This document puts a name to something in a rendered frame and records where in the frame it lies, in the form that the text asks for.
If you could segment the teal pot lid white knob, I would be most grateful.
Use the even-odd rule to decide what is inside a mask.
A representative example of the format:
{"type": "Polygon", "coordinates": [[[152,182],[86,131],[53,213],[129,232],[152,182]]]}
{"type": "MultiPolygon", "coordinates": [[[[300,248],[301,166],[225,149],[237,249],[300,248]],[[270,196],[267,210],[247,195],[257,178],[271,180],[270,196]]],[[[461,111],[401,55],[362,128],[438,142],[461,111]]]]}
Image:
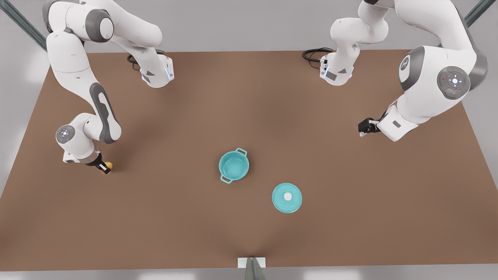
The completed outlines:
{"type": "Polygon", "coordinates": [[[290,214],[297,211],[302,201],[301,191],[292,183],[281,183],[274,188],[272,193],[272,203],[282,213],[290,214]]]}

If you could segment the silver frame post with foot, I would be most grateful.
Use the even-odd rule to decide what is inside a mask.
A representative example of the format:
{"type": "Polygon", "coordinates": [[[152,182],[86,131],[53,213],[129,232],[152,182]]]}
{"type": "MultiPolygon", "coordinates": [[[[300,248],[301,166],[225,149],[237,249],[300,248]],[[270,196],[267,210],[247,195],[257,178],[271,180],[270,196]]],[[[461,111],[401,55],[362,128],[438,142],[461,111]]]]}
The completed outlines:
{"type": "Polygon", "coordinates": [[[244,280],[267,280],[263,272],[265,257],[239,257],[238,268],[244,268],[244,280]]]}

